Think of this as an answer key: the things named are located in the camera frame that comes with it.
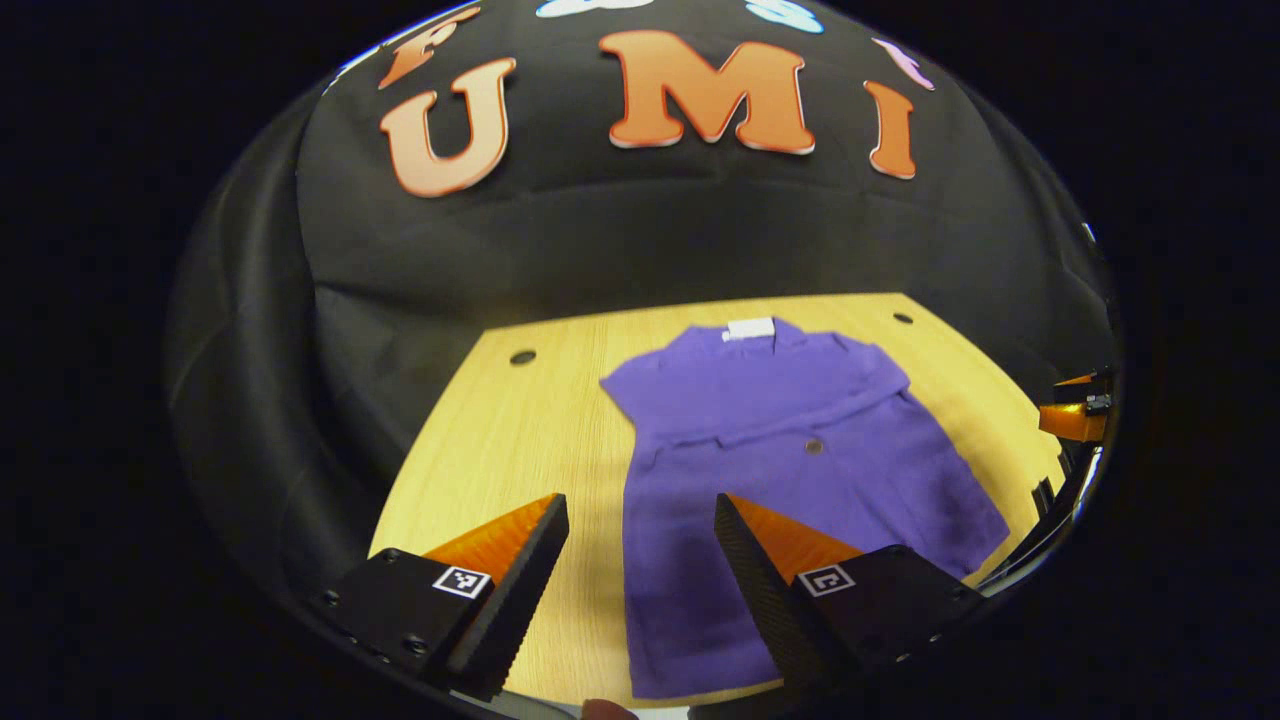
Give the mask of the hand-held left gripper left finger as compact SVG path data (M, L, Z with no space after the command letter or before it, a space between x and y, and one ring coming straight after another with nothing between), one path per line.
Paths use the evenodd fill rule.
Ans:
M388 547L308 607L393 673L488 701L509 675L568 533L566 496L548 495L426 553Z

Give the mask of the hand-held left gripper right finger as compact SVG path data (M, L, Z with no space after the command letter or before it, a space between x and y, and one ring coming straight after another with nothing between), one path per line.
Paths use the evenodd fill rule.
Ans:
M714 533L791 692L861 685L928 657L986 609L905 544L865 552L748 498L716 498Z

